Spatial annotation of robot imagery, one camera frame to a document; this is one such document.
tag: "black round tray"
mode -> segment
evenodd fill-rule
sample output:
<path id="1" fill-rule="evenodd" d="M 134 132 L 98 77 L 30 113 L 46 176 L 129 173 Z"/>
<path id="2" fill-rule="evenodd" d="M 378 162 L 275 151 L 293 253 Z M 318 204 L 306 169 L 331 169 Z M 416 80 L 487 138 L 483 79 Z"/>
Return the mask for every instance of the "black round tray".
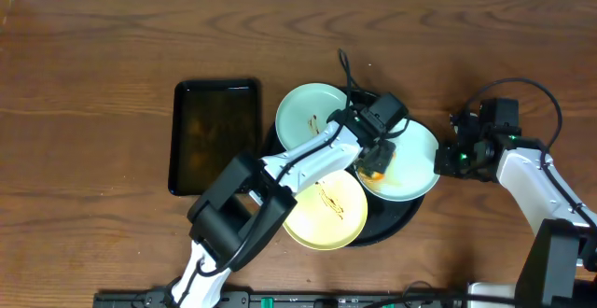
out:
<path id="1" fill-rule="evenodd" d="M 371 104 L 378 97 L 377 94 L 370 91 L 353 91 L 351 95 L 354 104 Z M 263 143 L 261 156 L 282 152 L 285 152 L 285 149 L 278 140 L 275 125 L 272 125 Z M 355 176 L 352 167 L 347 168 L 346 171 Z M 367 197 L 367 221 L 361 233 L 347 245 L 349 247 L 373 245 L 393 236 L 410 222 L 424 198 L 423 195 L 408 202 L 391 202 L 373 195 L 365 188 L 363 190 Z"/>

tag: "yellow plate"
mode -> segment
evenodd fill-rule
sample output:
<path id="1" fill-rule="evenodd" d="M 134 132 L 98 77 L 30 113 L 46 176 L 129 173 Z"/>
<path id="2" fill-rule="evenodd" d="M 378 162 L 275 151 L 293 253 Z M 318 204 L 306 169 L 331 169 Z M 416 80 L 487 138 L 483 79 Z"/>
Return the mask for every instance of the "yellow plate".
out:
<path id="1" fill-rule="evenodd" d="M 348 245 L 363 230 L 367 198 L 358 181 L 337 171 L 303 190 L 284 228 L 297 242 L 317 250 Z"/>

